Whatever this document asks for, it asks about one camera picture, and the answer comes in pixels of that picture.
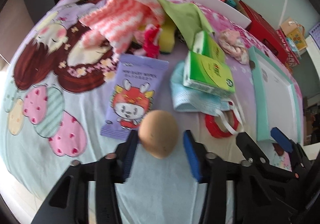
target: egg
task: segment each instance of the egg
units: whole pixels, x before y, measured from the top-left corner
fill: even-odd
[[[178,141],[175,118],[167,111],[151,111],[142,120],[138,135],[147,152],[158,159],[171,154]]]

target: screw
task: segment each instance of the screw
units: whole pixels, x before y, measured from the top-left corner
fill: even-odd
[[[116,153],[109,153],[106,155],[105,159],[115,159],[116,157]]]
[[[207,157],[208,159],[216,159],[217,155],[215,153],[207,153],[205,157]]]
[[[81,162],[79,160],[72,160],[70,162],[70,165],[73,166],[73,167],[76,167],[78,166],[79,164],[81,164]]]
[[[244,167],[249,167],[249,166],[251,166],[251,163],[250,163],[249,161],[247,161],[247,160],[242,160],[242,161],[240,162],[240,164],[241,164],[242,166],[244,166]]]

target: white ear loop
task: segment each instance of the white ear loop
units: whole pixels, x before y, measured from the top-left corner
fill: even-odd
[[[233,111],[233,113],[234,113],[235,116],[236,116],[236,119],[239,121],[239,123],[240,123],[240,125],[241,125],[241,128],[240,128],[239,132],[243,132],[243,131],[244,131],[243,121],[245,122],[243,110],[242,110],[242,107],[241,107],[241,105],[240,105],[240,103],[239,103],[239,100],[238,100],[236,94],[234,94],[234,97],[235,97],[235,99],[236,99],[236,101],[237,101],[237,105],[238,105],[238,107],[239,107],[239,110],[240,110],[240,113],[241,113],[241,116],[242,116],[242,117],[240,116],[239,111],[238,111],[235,103],[233,102],[233,100],[231,100],[231,99],[229,99],[229,98],[225,98],[225,99],[223,99],[223,100],[224,100],[224,101],[227,101],[227,102],[231,102],[232,105],[230,105],[230,109]]]
[[[222,120],[222,123],[223,123],[223,125],[226,127],[226,129],[227,129],[231,134],[237,135],[238,132],[235,131],[232,126],[230,126],[230,124],[227,122],[226,117],[224,116],[223,112],[220,111],[220,110],[216,110],[216,113],[220,116],[220,118],[221,118],[221,120]]]

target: face mask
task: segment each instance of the face mask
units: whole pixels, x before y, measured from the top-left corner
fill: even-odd
[[[173,108],[178,112],[202,112],[214,117],[221,117],[223,125],[232,134],[237,131],[228,123],[223,111],[233,111],[235,118],[242,125],[240,114],[231,99],[201,92],[183,86],[184,61],[179,62],[170,79]]]

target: tissue pack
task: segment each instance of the tissue pack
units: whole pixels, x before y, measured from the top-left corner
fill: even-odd
[[[192,51],[208,56],[218,62],[225,62],[223,50],[205,31],[200,31],[196,34]]]
[[[221,97],[235,92],[230,68],[195,52],[189,52],[186,58],[183,85]]]

